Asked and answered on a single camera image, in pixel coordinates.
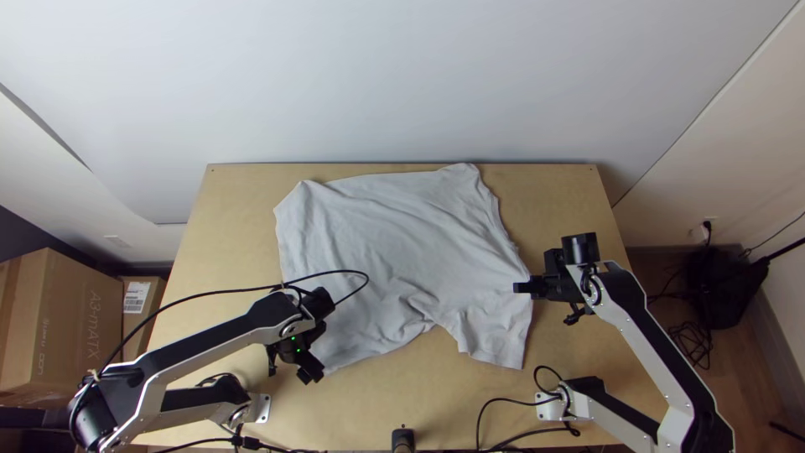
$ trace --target wrinkled fabric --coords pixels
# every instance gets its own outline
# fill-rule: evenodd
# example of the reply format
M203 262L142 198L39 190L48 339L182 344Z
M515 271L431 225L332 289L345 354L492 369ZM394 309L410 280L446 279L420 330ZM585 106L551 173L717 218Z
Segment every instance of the wrinkled fabric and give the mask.
M512 283L529 272L474 165L306 180L274 214L286 280L339 268L371 277L327 317L311 347L325 372L393 351L434 325L460 352L522 367L532 306ZM300 286L324 286L337 300L361 281L328 275Z

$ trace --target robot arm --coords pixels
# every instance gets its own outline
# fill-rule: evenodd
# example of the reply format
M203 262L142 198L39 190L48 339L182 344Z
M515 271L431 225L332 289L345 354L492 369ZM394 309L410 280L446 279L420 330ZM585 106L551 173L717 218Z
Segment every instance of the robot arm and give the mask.
M699 375L674 346L646 307L635 276L614 262L601 262L595 233L562 238L562 249L545 252L546 273L515 284L533 299L569 302L573 314L598 315L624 336L668 401L662 422L609 395L597 377L567 379L552 393L560 400L538 406L542 420L591 420L632 450L728 453L735 449L732 429L716 408ZM536 400L547 395L537 393Z
M78 443L88 451L107 452L143 432L210 419L235 428L265 423L271 398L248 393L231 374L206 387L168 390L174 380L251 344L263 344L269 357L299 366L297 376L318 382L324 366L308 349L326 329L323 319L335 305L323 288L298 303L282 292L255 302L244 315L159 349L134 362L107 367L100 380L85 379L68 409Z

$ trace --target floor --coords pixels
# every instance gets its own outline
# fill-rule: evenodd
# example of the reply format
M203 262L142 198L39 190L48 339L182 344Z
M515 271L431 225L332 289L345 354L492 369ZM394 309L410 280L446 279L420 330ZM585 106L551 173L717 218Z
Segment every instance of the floor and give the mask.
M684 257L684 253L676 252L629 252L632 269L647 294L659 293L671 274L683 263ZM674 283L669 290L674 291L678 287L678 282ZM650 311L666 329L694 319L687 304L676 299L659 299L651 305ZM757 345L755 332L748 318L744 318L736 327L714 332L714 349L710 361L708 371L698 368L697 371L715 395L720 413L735 431L736 451L805 451L805 444L768 426L772 420L781 424L787 424L788 420L782 412L780 394L774 386L771 372ZM156 451L158 448L152 447L149 450ZM201 451L213 453L230 450L192 450L193 453ZM539 453L580 451L599 453L602 447L591 446L589 450L541 449ZM623 453L629 450L623 445L608 445L603 451Z

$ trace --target table surface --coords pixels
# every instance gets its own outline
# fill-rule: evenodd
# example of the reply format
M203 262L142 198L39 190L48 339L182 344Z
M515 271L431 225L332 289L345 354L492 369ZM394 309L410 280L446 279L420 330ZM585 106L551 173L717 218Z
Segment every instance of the table surface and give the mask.
M163 305L189 294L278 283L273 207L300 180L326 182L359 174L437 169L442 164L213 164L196 199ZM594 165L480 164L483 180L500 199L510 238L532 273L541 273L543 252L560 237L598 234L601 257L628 267L604 187ZM163 346L245 313L260 294L195 299L156 320L149 349ZM534 304L522 371L478 362L459 354L455 340L436 326L408 345L358 362L319 383L304 386L295 368L279 363L267 377L262 346L252 345L173 383L189 387L217 372L234 372L250 391L273 396L269 421L248 424L244 434L286 448L387 450L391 431L405 424L422 450L475 448L475 422L483 403L495 397L533 401L532 370L540 364L566 378L598 376L611 394L660 419L667 407L617 329L594 316L573 326L562 320L566 304ZM555 380L544 377L544 385ZM601 445L616 440L592 424L567 432L535 435L521 447ZM539 422L533 408L492 404L481 425L482 447L528 430L556 426ZM178 445L223 435L210 421L140 435L136 443Z

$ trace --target power cord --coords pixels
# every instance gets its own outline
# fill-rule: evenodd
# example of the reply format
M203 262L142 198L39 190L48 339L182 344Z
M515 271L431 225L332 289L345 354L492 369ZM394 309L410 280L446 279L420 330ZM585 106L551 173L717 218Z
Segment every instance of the power cord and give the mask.
M284 448L280 448L274 445L269 445L264 442L261 442L256 437L250 437L248 435L240 435L240 428L238 426L237 433L232 437L210 437L209 439L202 439L202 440L195 440L193 442L188 442L186 444L177 445L175 447L170 447L165 450L159 450L155 453L171 453L172 451L182 450L183 448L188 448L195 445L202 445L202 444L210 444L212 442L229 442L232 446L235 447L235 451L238 448L245 448L247 450L270 450L270 451L277 451L279 453L318 453L315 450L287 450Z
M106 368L112 362L114 362L114 360L117 357L117 355L123 349L123 346L125 346L126 343L129 340L131 340L132 337L134 337L134 334L136 334L138 331L140 331L140 329L142 329L149 322L154 320L157 317L157 315L159 315L163 311L165 311L165 310L167 310L167 309L169 309L171 307L174 307L176 305L179 305L179 304L182 304L184 302L187 302L188 300L198 299L198 298L201 298L201 297L206 297L206 296L211 296L211 295L219 295L219 294L251 293L251 292L254 292L254 291L265 291L265 290L270 290L270 291L273 292L273 291L277 291L277 290L284 289L284 288L290 288L292 285L297 284L299 282L303 282L303 281L306 281L306 280L315 279L317 277L322 277L324 275L331 275L331 274L335 274L335 273L352 273L352 274L360 275L360 276L362 276L364 278L364 282L363 282L363 284L361 284L361 286L359 286L357 289L355 289L351 293L347 294L346 296L342 297L341 299L338 299L338 301L335 302L335 305L338 305L341 302L343 302L344 300L346 300L346 299L350 298L351 296L355 295L358 291L364 289L369 284L369 275L367 273L365 273L365 272L362 272L362 271L359 271L359 270L353 270L353 269L336 269L336 270L324 271L324 272L319 272L319 273L312 273L312 274L307 275L305 277L290 280L288 282L283 282L283 283L280 283L280 284L269 284L269 285L264 285L264 286L256 286L256 287L253 287L253 288L218 289L216 291L207 291L205 293L193 294L193 295L184 297L182 299L175 300L174 302L171 302L170 304L167 304L167 305L165 305L163 307L160 307L159 310L154 311L151 315L147 316L144 320L142 320L139 324L137 324L134 327L134 329L132 329L132 331L130 331L128 333L128 335L126 335L123 338L123 340L120 342L120 344L118 344L115 347L115 349L112 351L112 354L109 355L109 357L104 362L104 364L100 368L100 370L98 370L98 371L93 370L93 374L94 374L93 380L90 381L89 383L85 384L84 387L76 395L75 405L73 406L73 409L70 412L70 417L68 418L68 432L70 432L70 437L72 438L73 442L75 442L77 445L79 445L78 438L75 436L75 420L78 417L78 410L81 407L81 403L83 402L84 397L86 396L86 392L93 385L96 385L96 383L98 383L101 380L101 378L103 376L103 373L106 370ZM205 442L213 442L213 441L218 441L218 440L206 440ZM192 446L192 445L198 445L198 444L184 445L183 448L186 447L186 446ZM168 449L168 450L163 450L162 452L159 452L159 453L167 453L169 451L175 451L175 450Z
M699 269L697 272L699 273L703 271L707 259L708 248L710 247L710 238L713 236L713 225L709 221L705 221L703 225L708 231L708 236L707 242L704 244L704 248L700 252L701 259L699 260L699 263L684 264L680 269L671 274L671 277L668 278L668 280L662 286L662 290L660 290L658 294L648 296L646 298L647 305L651 305L661 298L674 298L691 301L697 296L701 296L703 291L702 289L696 292L681 291L676 293L667 293L666 291L674 279L679 277L679 275L682 275L684 271L690 271L692 266L698 266ZM677 345L679 351L691 362L694 367L700 367L703 370L710 369L710 352L713 350L714 345L712 332L709 328L702 327L699 323L693 321L685 321L680 325L669 327L667 332L674 344Z
M493 446L493 447L491 447L489 449L485 449L485 450L481 449L481 447L480 447L480 420L481 420L481 417L483 417L484 410L486 410L486 408L490 404L492 404L494 402L497 402L497 401L502 401L502 402L506 402L506 403L519 404L521 406L535 407L535 406L539 406L539 405L542 405L542 404L547 404L547 403L550 403L552 401L557 401L557 400L562 399L561 393L549 392L548 390L546 390L539 383L539 380L537 379L537 374L538 374L538 372L540 370L550 371L551 373L553 373L559 379L559 381L562 381L562 377L553 368L545 366L545 365L540 365L540 366L534 368L534 373L533 373L534 383L537 384L537 388L539 388L540 392L543 392L543 393L551 396L551 398L545 399L544 401L540 401L538 403L527 403L525 401L518 401L516 399L510 399L510 398L492 398L489 401L487 401L486 403L484 403L483 407L480 408L480 412L478 413L478 420L475 423L475 453L491 453L492 451L520 451L520 452L522 452L523 449L509 447L508 445L511 444L512 442L516 441L516 440L520 440L520 439L522 439L524 437L528 437L530 435L540 435L540 434L553 433L553 432L559 432L559 431L568 431L571 435L573 435L575 437L578 437L578 436L581 435L581 431L579 431L579 430L575 429L574 427L570 426L569 422L564 422L564 427L562 427L562 428L543 428L543 429L540 429L540 430L526 431L526 432L521 433L519 435L515 435L515 436L512 436L512 437L510 437L510 438L508 438L506 440L498 442L497 444L495 444L495 446ZM570 407L570 397L569 397L570 395L568 394L568 391L564 387L561 387L561 389L565 392L565 395L566 395L566 399L565 399L566 403L565 403L565 406L564 406L564 413L565 413L565 415L570 415L570 413L568 412L568 409Z
M744 249L744 251L743 251L743 252L740 254L739 258L748 258L748 257L749 257L749 255L751 255L751 254L752 254L752 252L754 252L754 251L755 251L757 248L762 247L764 244L766 244L767 242L769 242L771 239L774 239L775 237L777 237L777 236L778 236L780 233L784 232L784 231L785 231L786 229L788 229L788 227L790 227L791 225L793 225L793 224L797 223L797 222L798 222L800 219L802 219L803 217L805 217L805 211L803 211L803 212L802 212L802 213L801 213L799 216L797 216L797 218L796 218L796 219L794 219L794 220L792 220L792 221L788 222L788 223L787 223L787 224L786 224L786 225L785 225L783 228L780 228L780 229L779 229L779 230L778 230L776 233L774 233L774 234L772 234L771 236L769 236L769 237L768 237L768 238L767 238L765 241L763 241L763 242L761 242L761 243L757 244L757 245L756 245L756 246L754 246L754 247L745 248L745 249Z
M668 336L694 367L700 367L703 370L710 369L710 352L714 348L713 334L710 329L693 321L685 321L680 325L670 327Z

